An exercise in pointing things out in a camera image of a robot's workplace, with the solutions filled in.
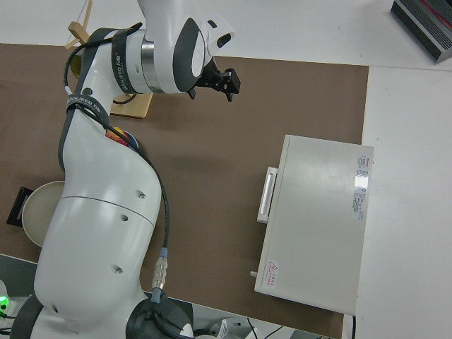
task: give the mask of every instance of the metal ring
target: metal ring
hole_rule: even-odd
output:
[[[147,41],[143,38],[141,44],[141,67],[143,69],[144,80],[149,89],[154,93],[163,93],[162,88],[157,79],[154,65],[154,42]]]

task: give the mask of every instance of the red stripe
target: red stripe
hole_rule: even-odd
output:
[[[433,15],[435,15],[444,25],[452,30],[452,24],[448,22],[440,13],[436,12],[425,0],[420,0],[420,3],[427,7],[427,9],[431,11]]]

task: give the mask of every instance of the green light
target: green light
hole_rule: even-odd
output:
[[[0,297],[0,310],[7,309],[7,308],[8,308],[8,305],[9,305],[9,299],[8,299],[8,297],[2,295],[2,296]]]

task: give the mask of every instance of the white bowl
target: white bowl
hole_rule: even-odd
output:
[[[63,193],[64,182],[50,182],[36,189],[23,205],[23,230],[39,247],[42,247],[50,220]]]

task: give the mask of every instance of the black cable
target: black cable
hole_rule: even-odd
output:
[[[355,334],[356,334],[356,316],[353,316],[352,339],[355,339]]]
[[[163,184],[163,180],[158,174],[158,171],[154,167],[154,164],[149,160],[147,155],[138,147],[136,147],[134,144],[131,143],[130,139],[126,136],[123,136],[121,133],[119,133],[116,129],[111,127],[109,124],[103,122],[101,118],[93,114],[92,112],[89,112],[84,106],[80,104],[76,104],[77,109],[79,109],[82,113],[84,113],[86,116],[90,117],[97,123],[101,124],[105,129],[111,131],[116,136],[120,137],[122,140],[124,140],[130,147],[133,148],[148,164],[151,166],[151,168],[154,170],[155,174],[157,175],[158,181],[160,183],[160,188],[162,190],[162,197],[163,197],[163,205],[165,207],[165,237],[163,239],[163,247],[168,247],[168,239],[170,237],[170,207],[168,203],[168,195],[165,189],[165,186]]]
[[[137,30],[139,30],[141,28],[142,25],[143,25],[142,23],[136,23],[135,25],[128,28],[127,35],[135,33]],[[64,80],[63,80],[64,87],[69,86],[69,82],[68,82],[69,67],[70,67],[72,59],[75,57],[75,55],[77,55],[77,53],[79,53],[79,51],[81,51],[82,49],[84,49],[86,47],[101,46],[103,44],[109,44],[110,42],[112,42],[112,39],[113,39],[112,37],[109,37],[107,39],[102,39],[102,40],[98,40],[98,41],[86,42],[85,44],[81,44],[80,46],[75,48],[69,55],[66,65],[64,65]]]
[[[124,100],[124,101],[116,101],[116,100],[113,100],[113,103],[114,104],[116,104],[116,105],[125,105],[125,104],[128,104],[130,101],[132,101],[133,99],[135,99],[135,97],[136,97],[136,93],[135,94],[133,94],[129,99],[127,99],[127,100]]]
[[[257,338],[257,334],[256,334],[256,331],[254,330],[254,327],[253,327],[253,325],[251,325],[251,322],[250,322],[249,318],[247,317],[246,319],[248,320],[249,326],[250,326],[250,327],[251,327],[251,329],[253,330],[253,333],[254,333],[254,337],[255,337],[255,339],[258,339],[258,338]]]
[[[267,339],[269,336],[275,334],[276,332],[278,332],[281,328],[283,328],[282,326],[276,328],[273,332],[271,332],[269,335],[267,335],[264,339]]]
[[[3,313],[0,313],[0,317],[5,318],[5,319],[15,319],[14,316],[7,316],[6,314],[3,314]]]
[[[8,332],[8,331],[5,331],[5,330],[11,330],[11,327],[0,328],[0,335],[11,335],[11,332]]]

